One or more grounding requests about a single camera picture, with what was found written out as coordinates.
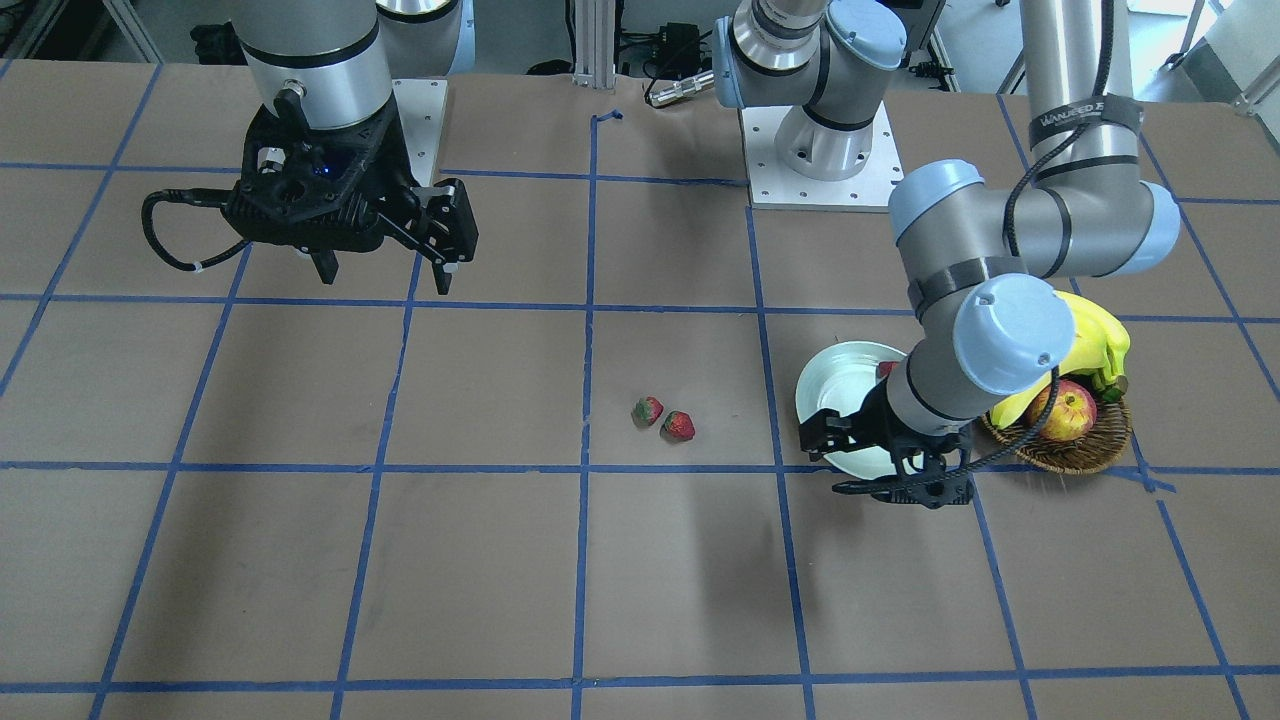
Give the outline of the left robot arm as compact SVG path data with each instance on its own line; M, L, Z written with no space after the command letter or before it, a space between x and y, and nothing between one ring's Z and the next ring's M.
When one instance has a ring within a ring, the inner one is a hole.
M1075 323L1055 275L1125 275L1160 264L1179 234L1171 193L1137 160L1120 1L1020 5L1032 167L1010 190L959 159L910 170L887 209L924 338L860 409L815 411L803 450L942 454L998 401L1062 370ZM863 173L908 33L877 1L742 1L716 24L727 108L786 108L781 165L815 182Z

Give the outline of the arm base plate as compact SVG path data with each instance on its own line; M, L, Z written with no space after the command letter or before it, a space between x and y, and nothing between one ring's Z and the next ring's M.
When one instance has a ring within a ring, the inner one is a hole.
M393 79L393 94L411 174L419 186L430 187L436 181L448 82L444 78Z
M884 104L855 131L820 126L803 108L745 108L739 115L755 209L887 211L904 170Z

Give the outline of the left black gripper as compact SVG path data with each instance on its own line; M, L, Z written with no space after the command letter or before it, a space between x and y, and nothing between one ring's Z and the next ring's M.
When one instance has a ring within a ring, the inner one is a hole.
M804 419L797 429L799 446L812 461L870 447L890 452L897 461L902 457L900 427L891 413L887 386L874 386L855 413L841 415L835 409L822 407Z

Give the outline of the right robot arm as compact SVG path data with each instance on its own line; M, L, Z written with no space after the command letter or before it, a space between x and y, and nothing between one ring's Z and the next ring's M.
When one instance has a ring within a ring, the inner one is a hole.
M310 258L326 284L340 252L394 240L448 293L477 246L465 184L436 174L445 78L474 64L474 5L238 1L230 23L262 105L228 224Z

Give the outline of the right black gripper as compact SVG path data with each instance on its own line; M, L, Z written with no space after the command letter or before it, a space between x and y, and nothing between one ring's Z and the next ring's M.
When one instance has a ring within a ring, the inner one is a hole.
M468 191L460 178L429 187L402 188L385 199L388 236L434 265L439 296L451 292L461 263L475 259L479 229ZM311 249L310 260L324 284L334 284L340 264L330 249Z

